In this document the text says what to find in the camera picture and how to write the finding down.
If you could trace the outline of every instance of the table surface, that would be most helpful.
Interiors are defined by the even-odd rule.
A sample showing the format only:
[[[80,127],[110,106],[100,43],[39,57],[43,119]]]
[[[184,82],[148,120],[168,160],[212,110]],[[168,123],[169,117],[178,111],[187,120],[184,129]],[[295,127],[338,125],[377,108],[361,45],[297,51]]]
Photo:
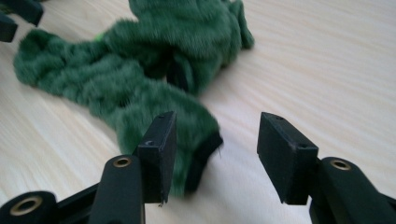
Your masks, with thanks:
[[[39,25],[72,42],[120,18],[126,0],[50,0]],[[254,49],[243,50],[199,97],[224,146],[198,191],[146,205],[147,223],[309,223],[308,206],[281,204],[256,154],[262,111],[319,146],[319,158],[357,164],[396,198],[396,4],[393,1],[245,0]],[[34,27],[0,43],[0,204],[31,190],[58,200],[95,183],[119,155],[113,130],[87,108],[22,85],[12,60]]]

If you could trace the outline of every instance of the green fabric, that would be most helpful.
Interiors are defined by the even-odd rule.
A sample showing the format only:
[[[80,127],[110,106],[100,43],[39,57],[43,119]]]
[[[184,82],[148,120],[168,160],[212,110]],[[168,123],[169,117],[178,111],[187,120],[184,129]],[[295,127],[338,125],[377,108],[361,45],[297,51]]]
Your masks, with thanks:
[[[87,106],[116,131],[122,153],[132,153],[153,118],[176,111],[171,192],[182,195],[185,186],[195,189],[208,154],[220,144],[211,138],[219,133],[217,121],[193,95],[254,40],[241,0],[129,3],[138,21],[118,21],[91,42],[31,31],[20,44],[15,72],[25,84]]]
[[[177,112],[177,155],[171,192],[184,193],[194,151],[219,125],[192,96],[147,78],[134,59],[103,42],[70,44],[40,30],[26,36],[16,55],[20,82],[87,106],[113,128],[123,153],[132,153],[152,120]]]
[[[187,91],[199,94],[254,39],[241,0],[130,0],[138,21],[118,21],[103,36],[113,52],[134,57],[149,77],[179,63]]]

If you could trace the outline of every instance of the hole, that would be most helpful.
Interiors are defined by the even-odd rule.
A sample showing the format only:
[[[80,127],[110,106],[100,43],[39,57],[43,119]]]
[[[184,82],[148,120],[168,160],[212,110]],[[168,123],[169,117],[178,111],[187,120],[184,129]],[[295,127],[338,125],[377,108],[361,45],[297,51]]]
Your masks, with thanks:
[[[154,141],[147,141],[147,142],[145,142],[145,145],[146,146],[154,146]]]
[[[9,213],[14,217],[20,217],[29,214],[37,209],[40,204],[42,204],[43,199],[39,196],[32,196],[23,199],[19,203],[15,204]]]
[[[332,160],[331,164],[333,167],[339,169],[339,170],[344,170],[344,171],[348,171],[351,169],[350,165],[344,161],[340,161],[340,160]]]
[[[131,159],[123,157],[123,158],[119,158],[118,160],[114,161],[113,165],[115,167],[121,168],[121,167],[128,166],[129,164],[131,164],[131,162],[132,162]]]

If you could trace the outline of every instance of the green fuzzy cloth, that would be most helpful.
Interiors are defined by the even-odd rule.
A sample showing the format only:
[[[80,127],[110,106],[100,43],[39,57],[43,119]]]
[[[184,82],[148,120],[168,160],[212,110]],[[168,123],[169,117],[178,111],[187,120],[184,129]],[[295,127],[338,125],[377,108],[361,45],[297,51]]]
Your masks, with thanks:
[[[254,44],[240,0],[130,0],[138,18],[103,36],[113,52],[134,57],[149,77],[198,94],[241,48]]]
[[[22,83],[87,106],[116,131],[122,153],[133,153],[157,115],[176,111],[171,193],[193,192],[222,144],[217,121],[193,95],[253,46],[242,2],[130,0],[130,7],[138,21],[118,21],[99,41],[31,31],[15,72]]]
[[[216,120],[192,96],[146,78],[137,61],[110,52],[103,42],[70,44],[34,30],[22,40],[14,64],[20,82],[87,106],[117,132],[122,153],[133,153],[156,116],[176,111],[171,188],[176,195],[184,193],[188,174],[196,169],[191,167],[199,160],[195,151],[219,132]]]

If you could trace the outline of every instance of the fur texture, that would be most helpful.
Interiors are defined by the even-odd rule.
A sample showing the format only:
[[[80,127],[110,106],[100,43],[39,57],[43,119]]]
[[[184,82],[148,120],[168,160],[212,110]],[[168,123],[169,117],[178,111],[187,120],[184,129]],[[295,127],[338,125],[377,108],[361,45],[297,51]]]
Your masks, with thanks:
[[[154,117],[176,111],[171,192],[182,195],[196,190],[222,143],[216,120],[191,95],[254,39],[241,0],[129,3],[138,21],[118,21],[92,42],[71,44],[33,30],[20,44],[15,71],[27,85],[87,106],[117,132],[122,153],[133,152]]]
[[[193,153],[219,125],[195,98],[144,76],[140,64],[109,51],[103,42],[70,44],[34,30],[14,60],[20,82],[87,106],[113,128],[120,150],[132,153],[152,120],[177,112],[173,194],[184,193]]]
[[[250,49],[241,0],[130,0],[138,21],[118,21],[103,40],[113,52],[132,56],[149,77],[177,76],[172,83],[199,94],[222,66]],[[180,71],[169,67],[177,63]]]

